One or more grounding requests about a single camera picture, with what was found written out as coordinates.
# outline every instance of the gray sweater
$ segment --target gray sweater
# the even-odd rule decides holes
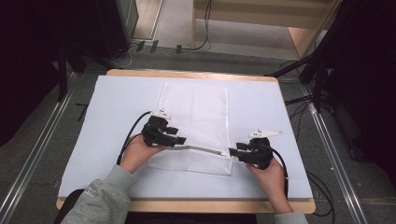
[[[128,191],[135,181],[133,175],[115,165],[105,180],[92,181],[62,223],[124,223],[131,203]],[[308,223],[303,213],[275,215],[275,221],[276,224]]]

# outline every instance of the white board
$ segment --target white board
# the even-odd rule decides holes
[[[136,119],[157,109],[164,82],[226,87],[232,146],[237,142],[247,143],[248,134],[258,128],[281,131],[283,134],[269,140],[287,165],[289,198],[312,198],[277,82],[168,77],[98,78],[81,133],[64,171],[59,197],[66,197],[75,189],[85,189],[94,179],[106,178]],[[139,133],[146,121],[142,119],[134,133]],[[135,198],[265,198],[255,177],[237,159],[230,176],[168,171],[147,165],[135,174],[139,180],[129,194]]]

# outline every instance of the table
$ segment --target table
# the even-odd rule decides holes
[[[342,0],[214,0],[210,20],[289,27],[300,57],[304,57],[321,31],[330,27]],[[194,0],[192,40],[196,19],[205,18],[207,0]]]
[[[120,77],[170,77],[195,78],[229,81],[257,81],[277,83],[273,77],[232,76],[212,73],[188,73],[175,71],[137,71],[137,70],[110,70],[108,76]],[[60,197],[57,207],[61,208],[65,198]],[[290,205],[295,211],[313,213],[315,203],[312,198],[292,199]],[[188,198],[152,198],[132,199],[130,211],[136,212],[184,212],[184,213],[270,213],[271,205],[260,199],[188,199]]]

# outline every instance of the hand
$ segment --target hand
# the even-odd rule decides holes
[[[270,165],[265,170],[260,170],[252,164],[247,164],[247,168],[258,179],[276,214],[293,212],[284,192],[283,167],[275,158],[271,160]]]
[[[165,150],[166,147],[148,147],[143,140],[143,136],[139,134],[136,136],[125,149],[122,157],[120,167],[133,173],[141,165],[146,163],[151,156]]]

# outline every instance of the wooden table edge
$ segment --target wooden table edge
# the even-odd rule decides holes
[[[66,198],[60,197],[56,207],[61,209]],[[312,214],[316,206],[314,199],[291,199],[290,206],[295,212]],[[158,200],[132,199],[131,212],[168,212],[168,213],[273,213],[268,201],[258,200]]]
[[[174,78],[201,78],[217,80],[241,80],[241,81],[265,81],[277,82],[275,77],[247,76],[239,74],[221,74],[205,72],[182,72],[172,70],[121,70],[111,69],[106,73],[107,76],[118,77],[174,77]]]

